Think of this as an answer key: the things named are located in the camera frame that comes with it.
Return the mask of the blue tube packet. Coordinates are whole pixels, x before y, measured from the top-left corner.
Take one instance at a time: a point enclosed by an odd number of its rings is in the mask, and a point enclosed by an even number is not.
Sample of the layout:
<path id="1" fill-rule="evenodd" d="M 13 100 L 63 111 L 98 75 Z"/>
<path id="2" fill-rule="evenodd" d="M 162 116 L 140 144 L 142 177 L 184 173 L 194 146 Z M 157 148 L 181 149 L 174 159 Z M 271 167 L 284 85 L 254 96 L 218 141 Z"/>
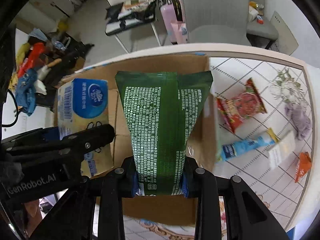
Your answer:
<path id="1" fill-rule="evenodd" d="M 220 152 L 219 161 L 241 156 L 249 151 L 264 146 L 271 146 L 278 142 L 278 137 L 271 128 L 265 130 L 254 138 L 236 141 L 232 144 L 223 145 Z"/>

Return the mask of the red snack packet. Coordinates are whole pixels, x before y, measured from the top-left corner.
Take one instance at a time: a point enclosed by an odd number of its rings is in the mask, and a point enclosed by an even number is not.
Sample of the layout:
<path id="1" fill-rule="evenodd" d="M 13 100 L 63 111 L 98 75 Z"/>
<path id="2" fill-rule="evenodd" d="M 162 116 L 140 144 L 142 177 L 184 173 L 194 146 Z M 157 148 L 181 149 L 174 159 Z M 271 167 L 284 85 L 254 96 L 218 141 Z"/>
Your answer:
<path id="1" fill-rule="evenodd" d="M 249 78 L 245 83 L 245 90 L 230 98 L 217 98 L 217 108 L 221 112 L 229 130 L 235 133 L 245 120 L 250 119 L 256 114 L 266 114 L 266 107 L 260 94 L 252 80 Z"/>

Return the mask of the green wipes pack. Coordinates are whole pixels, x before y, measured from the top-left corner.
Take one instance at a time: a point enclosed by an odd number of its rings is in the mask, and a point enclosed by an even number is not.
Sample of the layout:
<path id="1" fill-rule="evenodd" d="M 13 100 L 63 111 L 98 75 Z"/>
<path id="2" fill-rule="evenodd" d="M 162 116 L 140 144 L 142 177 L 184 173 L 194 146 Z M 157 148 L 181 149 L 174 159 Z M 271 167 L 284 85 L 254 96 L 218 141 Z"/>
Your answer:
<path id="1" fill-rule="evenodd" d="M 203 110 L 210 71 L 117 72 L 140 196 L 182 194 L 187 141 Z"/>

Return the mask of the white cigarette carton box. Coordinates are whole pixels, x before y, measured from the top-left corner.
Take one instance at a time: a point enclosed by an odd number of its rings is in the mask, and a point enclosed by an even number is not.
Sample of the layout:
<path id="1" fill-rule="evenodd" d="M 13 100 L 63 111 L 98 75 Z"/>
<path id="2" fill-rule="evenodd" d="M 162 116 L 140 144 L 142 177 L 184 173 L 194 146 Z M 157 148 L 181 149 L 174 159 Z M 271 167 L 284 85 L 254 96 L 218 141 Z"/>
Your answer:
<path id="1" fill-rule="evenodd" d="M 296 148 L 295 133 L 289 131 L 285 136 L 273 145 L 269 153 L 270 169 L 278 167 Z"/>

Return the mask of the orange snack packet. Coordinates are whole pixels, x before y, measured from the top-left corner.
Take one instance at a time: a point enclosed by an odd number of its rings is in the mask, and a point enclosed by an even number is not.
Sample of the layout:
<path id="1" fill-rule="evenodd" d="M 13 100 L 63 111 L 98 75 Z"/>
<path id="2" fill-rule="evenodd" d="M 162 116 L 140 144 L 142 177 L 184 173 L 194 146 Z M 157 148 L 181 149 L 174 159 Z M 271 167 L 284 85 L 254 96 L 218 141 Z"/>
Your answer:
<path id="1" fill-rule="evenodd" d="M 296 167 L 295 183 L 304 177 L 312 167 L 311 158 L 308 152 L 300 152 Z"/>

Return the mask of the purple plush toy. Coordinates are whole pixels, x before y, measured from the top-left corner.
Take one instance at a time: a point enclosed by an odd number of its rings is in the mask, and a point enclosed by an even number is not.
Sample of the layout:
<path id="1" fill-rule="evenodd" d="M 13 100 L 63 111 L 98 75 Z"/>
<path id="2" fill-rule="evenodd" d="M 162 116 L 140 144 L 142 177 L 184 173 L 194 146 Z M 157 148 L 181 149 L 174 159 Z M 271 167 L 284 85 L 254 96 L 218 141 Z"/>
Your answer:
<path id="1" fill-rule="evenodd" d="M 303 140 L 310 133 L 312 124 L 306 115 L 304 108 L 299 104 L 287 103 L 285 106 L 286 115 L 293 121 L 297 129 L 297 139 Z"/>

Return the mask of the blue yellow tissue pack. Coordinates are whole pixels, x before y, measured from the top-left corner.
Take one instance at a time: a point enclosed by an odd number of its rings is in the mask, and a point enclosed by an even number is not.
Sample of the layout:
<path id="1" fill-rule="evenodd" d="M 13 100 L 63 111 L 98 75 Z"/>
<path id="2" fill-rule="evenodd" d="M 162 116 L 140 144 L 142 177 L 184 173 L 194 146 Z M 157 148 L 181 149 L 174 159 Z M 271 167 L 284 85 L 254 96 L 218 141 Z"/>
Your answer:
<path id="1" fill-rule="evenodd" d="M 60 138 L 108 124 L 108 84 L 106 80 L 79 79 L 65 83 L 57 91 L 57 125 Z M 113 167 L 110 145 L 84 155 L 81 174 L 89 178 Z"/>

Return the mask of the pile of colourful clothes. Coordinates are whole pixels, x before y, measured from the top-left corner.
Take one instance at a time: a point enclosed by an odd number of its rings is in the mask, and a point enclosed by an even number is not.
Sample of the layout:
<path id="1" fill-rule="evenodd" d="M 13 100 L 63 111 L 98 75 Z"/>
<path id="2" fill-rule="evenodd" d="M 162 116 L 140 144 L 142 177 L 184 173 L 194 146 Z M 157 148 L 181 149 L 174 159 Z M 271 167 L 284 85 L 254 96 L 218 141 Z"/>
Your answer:
<path id="1" fill-rule="evenodd" d="M 49 62 L 47 54 L 48 37 L 38 28 L 28 35 L 27 42 L 16 52 L 16 69 L 9 82 L 9 90 L 14 93 L 18 113 L 31 116 L 36 108 L 36 95 L 47 95 L 44 78 L 61 59 Z"/>

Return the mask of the patterned table mat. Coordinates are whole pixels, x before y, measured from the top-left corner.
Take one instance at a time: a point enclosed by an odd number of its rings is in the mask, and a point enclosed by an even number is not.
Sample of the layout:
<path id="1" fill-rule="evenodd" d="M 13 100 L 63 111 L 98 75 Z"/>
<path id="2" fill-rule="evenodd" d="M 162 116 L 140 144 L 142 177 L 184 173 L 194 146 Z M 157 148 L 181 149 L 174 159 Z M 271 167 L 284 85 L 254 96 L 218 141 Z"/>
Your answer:
<path id="1" fill-rule="evenodd" d="M 218 98 L 233 97 L 248 78 L 252 78 L 267 108 L 265 114 L 250 118 L 235 133 L 227 130 L 226 124 L 218 120 L 219 142 L 224 144 L 230 139 L 252 137 L 266 128 L 272 128 L 282 137 L 293 129 L 292 120 L 285 114 L 284 97 L 275 89 L 280 72 L 288 72 L 300 84 L 305 99 L 306 113 L 314 115 L 313 90 L 308 74 L 308 65 L 299 59 L 278 54 L 261 52 L 252 54 L 247 51 L 201 51 L 177 54 L 178 59 L 190 61 L 208 57 L 209 68 L 214 79 L 213 94 Z M 308 182 L 304 176 L 294 181 L 298 154 L 302 150 L 313 153 L 313 132 L 303 140 L 296 141 L 296 149 L 276 168 L 270 169 L 266 148 L 250 151 L 242 157 L 221 163 L 214 168 L 220 176 L 236 174 L 244 177 L 253 190 L 270 205 L 271 212 L 280 224 L 290 230 L 298 221 L 303 196 Z"/>

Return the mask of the pink paper bag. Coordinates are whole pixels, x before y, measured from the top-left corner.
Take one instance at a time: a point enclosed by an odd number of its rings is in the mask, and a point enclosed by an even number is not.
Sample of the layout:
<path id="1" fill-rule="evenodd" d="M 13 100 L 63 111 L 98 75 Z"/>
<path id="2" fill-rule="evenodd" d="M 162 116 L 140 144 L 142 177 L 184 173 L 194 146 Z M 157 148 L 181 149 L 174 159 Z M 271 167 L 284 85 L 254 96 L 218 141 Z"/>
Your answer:
<path id="1" fill-rule="evenodd" d="M 188 43 L 188 31 L 184 22 L 172 22 L 171 27 L 178 44 Z"/>

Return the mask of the front grey chair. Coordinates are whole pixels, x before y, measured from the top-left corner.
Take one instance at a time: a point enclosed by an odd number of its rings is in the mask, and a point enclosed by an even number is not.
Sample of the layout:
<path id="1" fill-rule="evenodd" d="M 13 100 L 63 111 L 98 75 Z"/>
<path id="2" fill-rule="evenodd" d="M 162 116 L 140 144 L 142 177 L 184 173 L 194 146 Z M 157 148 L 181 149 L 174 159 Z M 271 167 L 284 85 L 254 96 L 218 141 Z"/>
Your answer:
<path id="1" fill-rule="evenodd" d="M 250 46 L 249 0 L 182 0 L 189 43 Z"/>

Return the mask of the pink suitcase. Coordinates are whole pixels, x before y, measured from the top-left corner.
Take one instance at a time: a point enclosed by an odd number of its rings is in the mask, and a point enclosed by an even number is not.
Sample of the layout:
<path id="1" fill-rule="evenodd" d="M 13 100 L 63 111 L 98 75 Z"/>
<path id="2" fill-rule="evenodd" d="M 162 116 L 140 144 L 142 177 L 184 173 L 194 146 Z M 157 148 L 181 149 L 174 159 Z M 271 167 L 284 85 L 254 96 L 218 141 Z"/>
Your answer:
<path id="1" fill-rule="evenodd" d="M 158 0 L 168 38 L 172 44 L 178 44 L 171 27 L 172 22 L 184 22 L 185 15 L 181 0 Z"/>

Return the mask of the white padded chair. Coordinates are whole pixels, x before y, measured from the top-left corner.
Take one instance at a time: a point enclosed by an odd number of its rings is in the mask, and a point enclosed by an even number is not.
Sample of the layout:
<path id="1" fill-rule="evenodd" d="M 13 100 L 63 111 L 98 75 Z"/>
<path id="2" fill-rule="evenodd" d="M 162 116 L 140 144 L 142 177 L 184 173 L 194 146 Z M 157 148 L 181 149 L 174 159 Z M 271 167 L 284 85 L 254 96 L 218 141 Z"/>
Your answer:
<path id="1" fill-rule="evenodd" d="M 125 50 L 129 51 L 121 42 L 118 35 L 127 30 L 131 30 L 143 25 L 151 25 L 155 38 L 159 46 L 161 41 L 155 27 L 156 0 L 107 0 L 110 7 L 106 13 L 106 36 L 113 36 Z"/>

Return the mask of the white board against wall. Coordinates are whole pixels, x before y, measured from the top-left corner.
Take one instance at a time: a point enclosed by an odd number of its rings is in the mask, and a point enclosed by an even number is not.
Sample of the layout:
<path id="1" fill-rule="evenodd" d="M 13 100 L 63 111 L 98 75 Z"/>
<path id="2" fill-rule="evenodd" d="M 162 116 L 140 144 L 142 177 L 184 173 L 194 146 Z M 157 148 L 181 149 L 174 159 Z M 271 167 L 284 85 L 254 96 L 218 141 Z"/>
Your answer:
<path id="1" fill-rule="evenodd" d="M 278 32 L 278 38 L 273 42 L 270 49 L 272 51 L 291 55 L 299 46 L 293 33 L 276 11 L 274 11 L 270 22 Z"/>

